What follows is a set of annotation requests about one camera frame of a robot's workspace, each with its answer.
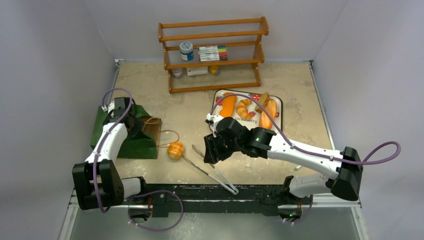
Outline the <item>green brown paper bag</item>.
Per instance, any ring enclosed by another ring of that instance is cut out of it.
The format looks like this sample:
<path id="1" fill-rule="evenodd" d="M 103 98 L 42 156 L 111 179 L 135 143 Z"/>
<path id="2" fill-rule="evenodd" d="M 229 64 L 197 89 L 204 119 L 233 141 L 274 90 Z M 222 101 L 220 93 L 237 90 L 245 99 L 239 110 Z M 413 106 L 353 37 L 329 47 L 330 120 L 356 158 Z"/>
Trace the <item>green brown paper bag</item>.
<path id="1" fill-rule="evenodd" d="M 147 121 L 147 125 L 134 136 L 128 134 L 121 145 L 117 157 L 123 159 L 157 159 L 159 149 L 166 149 L 171 143 L 178 142 L 179 135 L 176 132 L 171 133 L 177 139 L 171 142 L 163 142 L 160 140 L 161 133 L 172 131 L 162 130 L 162 119 L 150 116 L 141 105 L 135 106 L 137 108 L 136 118 L 143 122 Z M 102 135 L 103 123 L 106 117 L 107 113 L 102 110 L 101 106 L 98 106 L 90 140 L 90 146 L 93 150 Z"/>

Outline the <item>fake croissant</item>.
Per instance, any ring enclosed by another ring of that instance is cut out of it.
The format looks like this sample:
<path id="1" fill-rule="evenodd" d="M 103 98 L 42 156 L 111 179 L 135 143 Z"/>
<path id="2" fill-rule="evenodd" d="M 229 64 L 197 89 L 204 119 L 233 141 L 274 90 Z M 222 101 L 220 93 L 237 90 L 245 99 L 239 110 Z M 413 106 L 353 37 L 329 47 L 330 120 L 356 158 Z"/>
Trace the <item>fake croissant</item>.
<path id="1" fill-rule="evenodd" d="M 252 116 L 249 114 L 248 106 L 252 103 L 250 99 L 243 99 L 236 105 L 237 115 L 244 120 L 250 120 Z"/>

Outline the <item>strawberry print white tray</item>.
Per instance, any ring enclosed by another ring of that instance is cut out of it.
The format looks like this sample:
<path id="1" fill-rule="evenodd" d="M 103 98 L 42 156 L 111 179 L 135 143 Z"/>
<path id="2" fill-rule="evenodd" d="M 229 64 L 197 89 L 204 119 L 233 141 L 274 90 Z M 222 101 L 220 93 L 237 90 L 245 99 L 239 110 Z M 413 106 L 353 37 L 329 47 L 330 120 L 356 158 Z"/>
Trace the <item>strawberry print white tray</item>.
<path id="1" fill-rule="evenodd" d="M 215 104 L 224 96 L 226 93 L 235 93 L 235 94 L 241 94 L 244 96 L 249 96 L 255 101 L 258 101 L 261 97 L 261 93 L 254 93 L 254 92 L 244 92 L 244 91 L 235 91 L 235 90 L 228 90 L 228 89 L 219 89 L 214 94 L 214 100 L 212 102 L 212 107 L 215 106 Z M 251 116 L 251 119 L 242 119 L 239 117 L 239 115 L 236 112 L 236 106 L 241 100 L 245 100 L 245 97 L 236 96 L 236 102 L 233 109 L 232 117 L 237 120 L 241 125 L 246 126 L 248 129 L 256 128 L 259 126 L 259 121 L 261 117 L 261 113 L 256 111 L 257 105 L 255 103 L 251 103 L 247 106 L 247 110 Z M 275 114 L 274 121 L 278 125 L 280 129 L 283 128 L 283 117 L 282 117 L 282 111 L 283 111 L 283 102 L 282 100 L 275 96 L 270 95 L 270 99 L 274 100 L 277 105 L 277 110 Z"/>

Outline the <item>orange fake bread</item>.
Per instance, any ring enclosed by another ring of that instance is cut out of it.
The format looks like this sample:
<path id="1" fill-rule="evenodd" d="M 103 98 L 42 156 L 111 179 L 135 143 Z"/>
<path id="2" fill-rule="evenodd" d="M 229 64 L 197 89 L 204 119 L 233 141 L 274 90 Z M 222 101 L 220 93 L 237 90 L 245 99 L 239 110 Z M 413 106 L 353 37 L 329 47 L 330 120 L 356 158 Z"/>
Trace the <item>orange fake bread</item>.
<path id="1" fill-rule="evenodd" d="M 237 97 L 233 92 L 226 92 L 223 94 L 223 98 L 224 99 L 221 101 L 222 109 L 220 110 L 219 115 L 223 118 L 231 117 L 234 112 Z"/>

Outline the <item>fake baguette loaf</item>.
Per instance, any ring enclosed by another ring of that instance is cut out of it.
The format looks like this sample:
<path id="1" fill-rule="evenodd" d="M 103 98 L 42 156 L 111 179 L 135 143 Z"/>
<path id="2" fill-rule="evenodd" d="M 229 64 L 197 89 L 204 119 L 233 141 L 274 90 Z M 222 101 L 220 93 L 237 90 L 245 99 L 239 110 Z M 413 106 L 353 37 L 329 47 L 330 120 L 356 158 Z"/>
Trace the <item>fake baguette loaf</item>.
<path id="1" fill-rule="evenodd" d="M 273 127 L 273 120 L 277 114 L 277 102 L 274 99 L 270 99 L 262 111 L 259 119 L 259 127 L 271 130 Z"/>

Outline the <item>round fake bun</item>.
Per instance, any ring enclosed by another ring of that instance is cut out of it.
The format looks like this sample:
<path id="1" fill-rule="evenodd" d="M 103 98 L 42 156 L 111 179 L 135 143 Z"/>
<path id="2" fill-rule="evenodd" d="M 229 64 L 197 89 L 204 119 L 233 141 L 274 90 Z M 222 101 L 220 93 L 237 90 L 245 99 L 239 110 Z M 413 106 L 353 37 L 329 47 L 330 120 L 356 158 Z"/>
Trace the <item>round fake bun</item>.
<path id="1" fill-rule="evenodd" d="M 184 155 L 184 145 L 179 141 L 170 143 L 167 147 L 167 156 L 171 160 L 178 161 Z"/>

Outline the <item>fake bread slice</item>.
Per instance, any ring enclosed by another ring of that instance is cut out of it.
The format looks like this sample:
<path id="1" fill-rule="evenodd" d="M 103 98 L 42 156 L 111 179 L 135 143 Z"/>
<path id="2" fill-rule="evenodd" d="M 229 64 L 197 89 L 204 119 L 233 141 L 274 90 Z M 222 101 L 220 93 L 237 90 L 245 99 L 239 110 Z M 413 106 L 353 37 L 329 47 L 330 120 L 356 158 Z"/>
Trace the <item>fake bread slice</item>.
<path id="1" fill-rule="evenodd" d="M 270 95 L 268 92 L 264 92 L 263 94 L 261 94 L 260 97 L 257 99 L 257 105 L 255 107 L 255 111 L 257 113 L 261 113 L 266 108 L 269 101 L 270 101 Z"/>

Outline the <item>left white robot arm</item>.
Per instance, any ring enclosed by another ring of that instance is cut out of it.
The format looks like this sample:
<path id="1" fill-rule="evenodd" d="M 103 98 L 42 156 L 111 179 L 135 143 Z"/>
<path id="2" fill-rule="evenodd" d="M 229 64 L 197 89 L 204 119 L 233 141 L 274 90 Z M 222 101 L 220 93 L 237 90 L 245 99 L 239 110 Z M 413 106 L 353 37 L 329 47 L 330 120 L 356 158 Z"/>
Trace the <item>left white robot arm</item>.
<path id="1" fill-rule="evenodd" d="M 142 176 L 121 178 L 115 162 L 124 140 L 142 126 L 135 118 L 135 101 L 130 97 L 115 98 L 103 106 L 107 115 L 93 152 L 72 168 L 72 178 L 79 207 L 106 212 L 130 198 L 138 205 L 149 199 L 147 183 Z"/>

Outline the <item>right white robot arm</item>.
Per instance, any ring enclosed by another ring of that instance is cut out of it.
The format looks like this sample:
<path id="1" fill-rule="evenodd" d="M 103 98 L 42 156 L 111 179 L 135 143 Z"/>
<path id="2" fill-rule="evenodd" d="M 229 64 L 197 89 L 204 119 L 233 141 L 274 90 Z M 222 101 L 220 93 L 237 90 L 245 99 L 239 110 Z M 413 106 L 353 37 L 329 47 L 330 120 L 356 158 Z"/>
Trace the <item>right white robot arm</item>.
<path id="1" fill-rule="evenodd" d="M 322 193 L 358 201 L 363 167 L 354 148 L 338 151 L 289 142 L 271 129 L 248 129 L 232 117 L 207 114 L 205 122 L 212 126 L 212 133 L 204 137 L 205 163 L 214 165 L 235 152 L 252 158 L 287 161 L 317 173 L 286 177 L 280 191 L 284 202 L 292 204 L 300 198 Z"/>

